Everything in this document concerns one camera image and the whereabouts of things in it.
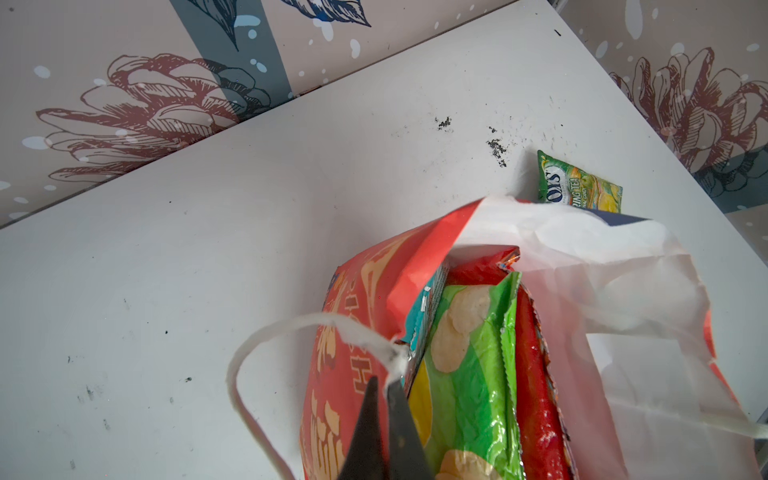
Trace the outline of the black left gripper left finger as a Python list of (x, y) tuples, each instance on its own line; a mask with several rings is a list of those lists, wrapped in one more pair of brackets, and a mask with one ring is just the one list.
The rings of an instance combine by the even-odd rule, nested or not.
[(378, 378), (372, 377), (365, 390), (354, 435), (338, 480), (384, 479), (378, 395)]

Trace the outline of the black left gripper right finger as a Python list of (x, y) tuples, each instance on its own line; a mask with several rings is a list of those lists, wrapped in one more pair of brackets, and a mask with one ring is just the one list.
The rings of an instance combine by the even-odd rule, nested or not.
[(388, 478), (433, 480), (407, 398), (400, 381), (387, 387)]

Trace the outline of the green chips bag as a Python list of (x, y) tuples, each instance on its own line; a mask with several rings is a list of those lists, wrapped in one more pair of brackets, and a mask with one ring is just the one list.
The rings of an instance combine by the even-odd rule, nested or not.
[(520, 274), (444, 288), (409, 407), (437, 479), (522, 479), (516, 419)]

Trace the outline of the red paper gift bag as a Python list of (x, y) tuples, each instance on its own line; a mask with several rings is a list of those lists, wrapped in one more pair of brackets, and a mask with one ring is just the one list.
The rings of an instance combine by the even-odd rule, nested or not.
[(309, 479), (757, 479), (767, 429), (720, 373), (710, 316), (661, 224), (486, 198), (348, 260), (322, 311), (255, 332), (226, 382), (282, 479), (237, 376), (307, 327)]

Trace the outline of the green yellow candy packet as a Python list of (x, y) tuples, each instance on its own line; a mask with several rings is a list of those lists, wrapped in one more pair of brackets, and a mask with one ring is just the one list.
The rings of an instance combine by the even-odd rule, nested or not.
[(567, 162), (537, 151), (538, 200), (620, 213), (623, 188)]

